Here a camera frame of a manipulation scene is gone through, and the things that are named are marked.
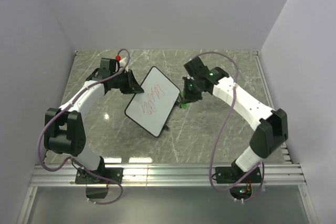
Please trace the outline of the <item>green whiteboard eraser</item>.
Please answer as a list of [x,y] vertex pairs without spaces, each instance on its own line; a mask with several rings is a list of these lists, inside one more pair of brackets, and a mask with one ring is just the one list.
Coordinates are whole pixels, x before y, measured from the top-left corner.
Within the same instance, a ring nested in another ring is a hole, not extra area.
[[181,109],[186,109],[188,107],[188,104],[186,103],[181,103],[180,108]]

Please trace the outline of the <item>white board black frame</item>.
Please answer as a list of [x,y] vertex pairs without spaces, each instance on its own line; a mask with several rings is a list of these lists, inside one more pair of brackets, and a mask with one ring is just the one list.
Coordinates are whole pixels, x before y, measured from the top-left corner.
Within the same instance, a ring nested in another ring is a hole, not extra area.
[[154,137],[159,137],[180,95],[180,89],[157,67],[152,67],[124,114]]

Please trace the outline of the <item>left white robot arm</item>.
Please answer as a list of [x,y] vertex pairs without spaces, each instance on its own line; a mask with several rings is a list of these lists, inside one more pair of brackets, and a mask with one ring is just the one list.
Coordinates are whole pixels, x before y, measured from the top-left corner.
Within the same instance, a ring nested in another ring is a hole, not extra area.
[[82,88],[67,103],[59,108],[50,108],[45,114],[45,127],[40,142],[48,151],[66,154],[88,170],[87,176],[94,183],[106,178],[103,158],[95,154],[86,144],[83,118],[90,108],[108,91],[118,89],[123,94],[143,93],[132,70],[114,73],[97,68],[86,78]]

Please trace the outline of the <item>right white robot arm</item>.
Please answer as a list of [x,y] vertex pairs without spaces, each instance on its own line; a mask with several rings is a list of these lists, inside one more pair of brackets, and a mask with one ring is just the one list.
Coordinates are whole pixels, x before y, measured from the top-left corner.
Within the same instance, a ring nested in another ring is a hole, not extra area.
[[266,159],[288,139],[288,118],[283,109],[274,110],[261,103],[237,85],[223,69],[202,71],[183,78],[182,103],[193,103],[202,99],[202,92],[219,98],[232,105],[250,125],[254,133],[249,146],[232,162],[232,177],[238,182],[250,176],[250,170]]

